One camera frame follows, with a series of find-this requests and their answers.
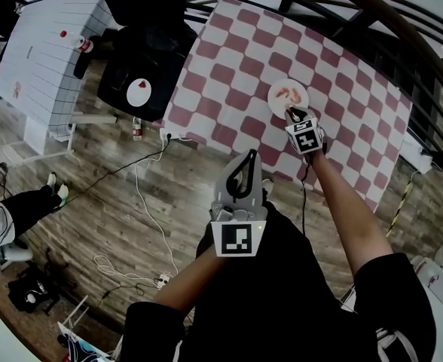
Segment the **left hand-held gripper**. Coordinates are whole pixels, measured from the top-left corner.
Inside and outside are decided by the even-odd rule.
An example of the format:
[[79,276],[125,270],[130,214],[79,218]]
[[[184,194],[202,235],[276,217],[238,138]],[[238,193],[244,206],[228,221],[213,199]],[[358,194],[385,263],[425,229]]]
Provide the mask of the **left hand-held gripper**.
[[[235,183],[243,173],[242,185]],[[253,205],[242,207],[213,203],[211,229],[218,257],[253,257],[257,254],[267,225],[267,209],[262,203],[262,170],[258,152],[249,149],[233,158],[220,172],[215,183],[215,201],[249,199]]]

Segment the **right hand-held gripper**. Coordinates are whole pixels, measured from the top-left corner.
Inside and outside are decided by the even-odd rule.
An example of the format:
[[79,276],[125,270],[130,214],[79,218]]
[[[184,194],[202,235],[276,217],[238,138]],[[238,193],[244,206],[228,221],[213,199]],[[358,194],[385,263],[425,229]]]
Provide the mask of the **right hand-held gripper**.
[[284,116],[289,143],[299,155],[323,150],[326,147],[325,132],[319,126],[312,110],[286,105]]

